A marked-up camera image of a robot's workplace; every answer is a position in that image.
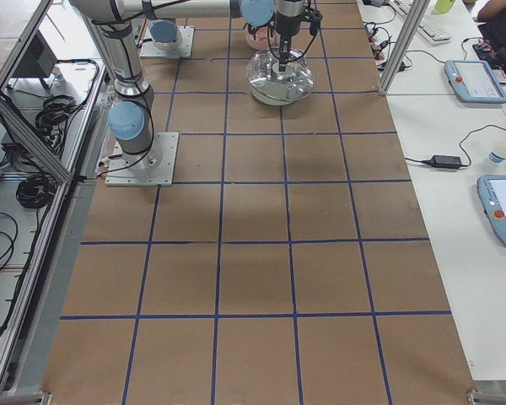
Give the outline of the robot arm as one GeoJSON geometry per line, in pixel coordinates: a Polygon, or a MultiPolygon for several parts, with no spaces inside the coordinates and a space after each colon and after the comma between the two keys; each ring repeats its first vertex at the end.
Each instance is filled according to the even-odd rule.
{"type": "Polygon", "coordinates": [[[122,156],[132,158],[119,171],[138,169],[149,162],[155,142],[151,108],[153,88],[144,79],[131,21],[144,17],[151,21],[175,18],[243,18],[257,28],[271,22],[280,35],[278,50],[281,64],[291,62],[292,39],[306,20],[302,1],[73,1],[72,5],[95,27],[100,29],[103,47],[109,53],[110,65],[116,76],[115,88],[122,105],[132,107],[143,119],[139,135],[148,141],[142,147],[123,150],[122,156]]]}
{"type": "Polygon", "coordinates": [[[160,49],[175,49],[182,43],[182,34],[174,19],[152,20],[148,33],[145,41],[153,42],[160,49]]]}

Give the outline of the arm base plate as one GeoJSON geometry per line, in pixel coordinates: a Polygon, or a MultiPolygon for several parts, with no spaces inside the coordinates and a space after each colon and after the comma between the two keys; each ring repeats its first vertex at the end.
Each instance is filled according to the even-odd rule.
{"type": "Polygon", "coordinates": [[[171,186],[173,184],[175,160],[180,134],[178,132],[157,132],[152,148],[136,165],[137,161],[123,154],[120,144],[115,141],[113,154],[121,154],[110,162],[109,174],[105,175],[107,186],[171,186]]]}
{"type": "Polygon", "coordinates": [[[190,58],[193,46],[195,28],[193,26],[179,26],[177,39],[173,42],[153,41],[149,29],[143,37],[139,57],[145,59],[184,59],[190,58]]]}

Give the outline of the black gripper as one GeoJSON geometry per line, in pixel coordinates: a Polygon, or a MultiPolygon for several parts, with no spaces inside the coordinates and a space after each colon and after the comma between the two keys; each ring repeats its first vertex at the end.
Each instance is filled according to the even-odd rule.
{"type": "Polygon", "coordinates": [[[291,38],[298,34],[304,17],[303,0],[279,0],[276,11],[276,32],[280,35],[276,44],[277,70],[285,71],[288,65],[291,38]]]}

